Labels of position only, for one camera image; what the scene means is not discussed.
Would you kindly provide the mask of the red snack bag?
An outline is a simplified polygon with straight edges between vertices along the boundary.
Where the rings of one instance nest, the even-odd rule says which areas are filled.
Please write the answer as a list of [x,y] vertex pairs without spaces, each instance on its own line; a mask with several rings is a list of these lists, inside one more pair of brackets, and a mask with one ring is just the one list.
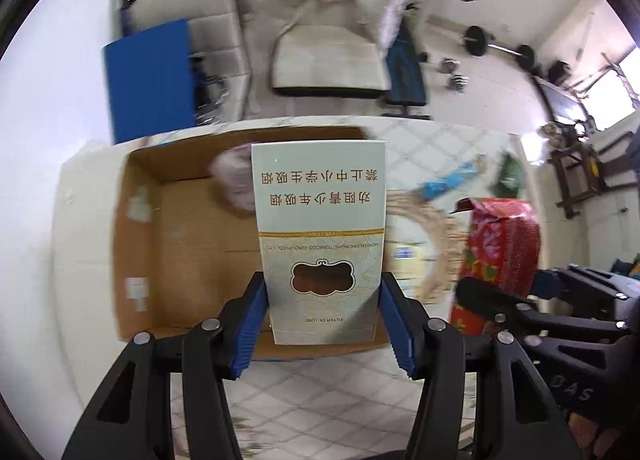
[[459,277],[479,279],[525,298],[540,252],[533,207],[518,199],[465,198],[454,210],[471,214]]

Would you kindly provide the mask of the white cigarette carton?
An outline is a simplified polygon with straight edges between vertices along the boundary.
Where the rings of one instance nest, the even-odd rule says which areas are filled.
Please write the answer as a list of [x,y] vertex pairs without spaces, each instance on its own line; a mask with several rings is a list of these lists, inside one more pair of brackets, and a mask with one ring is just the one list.
[[262,271],[278,345],[370,342],[386,227],[382,140],[252,147]]

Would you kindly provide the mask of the yellow white small box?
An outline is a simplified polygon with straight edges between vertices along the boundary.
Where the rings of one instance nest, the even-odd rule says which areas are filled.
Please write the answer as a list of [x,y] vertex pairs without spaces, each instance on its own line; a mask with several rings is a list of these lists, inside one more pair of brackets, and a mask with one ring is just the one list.
[[386,241],[383,270],[395,277],[407,298],[422,298],[427,263],[425,251],[420,244]]

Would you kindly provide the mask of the dark wooden stool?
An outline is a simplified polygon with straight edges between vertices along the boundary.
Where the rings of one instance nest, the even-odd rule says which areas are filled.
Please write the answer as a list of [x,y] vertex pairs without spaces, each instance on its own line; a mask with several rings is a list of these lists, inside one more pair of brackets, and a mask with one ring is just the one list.
[[623,132],[598,149],[585,137],[570,136],[570,143],[562,149],[553,149],[548,162],[558,181],[561,200],[556,206],[563,210],[567,220],[578,217],[578,206],[592,198],[613,192],[638,189],[634,177],[626,183],[615,183],[614,178],[632,172],[631,160],[626,150],[614,157],[612,151],[631,142],[634,133]]

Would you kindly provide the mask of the green snack bag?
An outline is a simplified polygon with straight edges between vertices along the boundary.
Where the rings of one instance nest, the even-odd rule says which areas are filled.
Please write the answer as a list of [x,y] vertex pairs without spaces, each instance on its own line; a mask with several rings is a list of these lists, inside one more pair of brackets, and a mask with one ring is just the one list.
[[492,185],[492,193],[497,198],[517,199],[523,187],[524,170],[521,161],[510,152],[504,152]]

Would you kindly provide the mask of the blue wrapper stick pack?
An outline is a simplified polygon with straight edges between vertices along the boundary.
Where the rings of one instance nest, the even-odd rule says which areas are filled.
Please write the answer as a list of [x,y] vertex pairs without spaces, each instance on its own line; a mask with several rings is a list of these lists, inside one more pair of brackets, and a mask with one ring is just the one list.
[[460,164],[454,171],[434,180],[428,180],[416,190],[416,194],[422,201],[433,201],[483,174],[486,168],[486,156],[478,154],[473,160]]

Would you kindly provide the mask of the white checkered tablecloth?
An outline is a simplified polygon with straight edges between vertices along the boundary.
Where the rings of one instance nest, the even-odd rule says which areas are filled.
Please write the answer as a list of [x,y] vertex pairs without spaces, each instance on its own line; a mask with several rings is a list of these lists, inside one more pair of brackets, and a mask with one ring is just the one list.
[[[163,206],[158,228],[157,270],[165,315],[187,321],[192,330],[162,339],[168,367],[183,375],[184,417],[194,459],[239,459],[242,452],[230,416],[224,381],[236,380],[255,352],[273,346],[273,334],[260,329],[276,307],[276,296],[259,269],[260,239],[280,238],[260,232],[254,218],[239,217],[206,185],[200,169],[226,150],[286,142],[313,154],[322,144],[337,151],[342,142],[364,144],[359,128],[312,126],[231,132],[194,137],[166,146],[169,168],[180,175],[160,190]],[[405,296],[391,272],[375,274],[370,296],[373,318],[382,321],[398,365],[426,383],[406,450],[398,459],[457,459],[465,362],[462,335],[422,304]]]

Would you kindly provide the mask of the brown cardboard box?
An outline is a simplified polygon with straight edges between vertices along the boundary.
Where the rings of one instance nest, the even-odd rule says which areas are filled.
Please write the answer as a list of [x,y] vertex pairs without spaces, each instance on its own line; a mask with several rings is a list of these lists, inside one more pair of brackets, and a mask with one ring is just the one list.
[[359,128],[258,128],[136,150],[114,220],[119,335],[183,334],[260,278],[268,305],[250,322],[253,359],[383,346],[385,217],[386,147]]

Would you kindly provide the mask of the chrome dumbbell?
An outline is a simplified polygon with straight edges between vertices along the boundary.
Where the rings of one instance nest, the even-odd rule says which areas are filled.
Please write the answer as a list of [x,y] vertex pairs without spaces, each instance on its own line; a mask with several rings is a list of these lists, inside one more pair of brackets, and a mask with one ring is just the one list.
[[452,92],[462,94],[469,84],[469,77],[460,72],[460,61],[452,58],[442,58],[437,71],[447,77],[446,87]]

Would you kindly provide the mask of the black weight bench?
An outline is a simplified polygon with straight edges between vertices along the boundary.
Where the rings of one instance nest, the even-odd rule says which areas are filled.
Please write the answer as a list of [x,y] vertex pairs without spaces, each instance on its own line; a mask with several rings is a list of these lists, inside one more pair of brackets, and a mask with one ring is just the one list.
[[422,108],[428,104],[427,87],[424,83],[422,62],[427,61],[426,53],[416,50],[406,17],[401,19],[395,41],[387,52],[386,64],[390,75],[390,89],[384,93],[384,105],[393,112],[384,116],[431,121],[432,117]]

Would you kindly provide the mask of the pink cloth bundle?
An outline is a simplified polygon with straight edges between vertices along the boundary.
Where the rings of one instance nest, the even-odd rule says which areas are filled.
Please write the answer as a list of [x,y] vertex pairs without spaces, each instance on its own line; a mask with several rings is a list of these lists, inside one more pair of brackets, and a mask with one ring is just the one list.
[[221,184],[224,196],[235,209],[255,211],[250,144],[235,146],[218,154],[209,165],[209,173]]

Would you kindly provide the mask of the white leather chair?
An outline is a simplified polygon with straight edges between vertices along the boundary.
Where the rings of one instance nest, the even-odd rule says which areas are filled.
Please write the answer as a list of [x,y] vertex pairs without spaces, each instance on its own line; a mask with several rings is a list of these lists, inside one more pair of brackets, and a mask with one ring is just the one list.
[[271,86],[285,96],[378,98],[390,89],[386,56],[341,27],[284,27],[274,41]]

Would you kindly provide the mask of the blue board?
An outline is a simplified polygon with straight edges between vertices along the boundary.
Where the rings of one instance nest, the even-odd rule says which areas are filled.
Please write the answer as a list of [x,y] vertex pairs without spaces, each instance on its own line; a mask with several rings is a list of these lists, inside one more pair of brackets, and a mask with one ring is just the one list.
[[104,47],[116,144],[194,127],[190,55],[186,20],[166,22]]

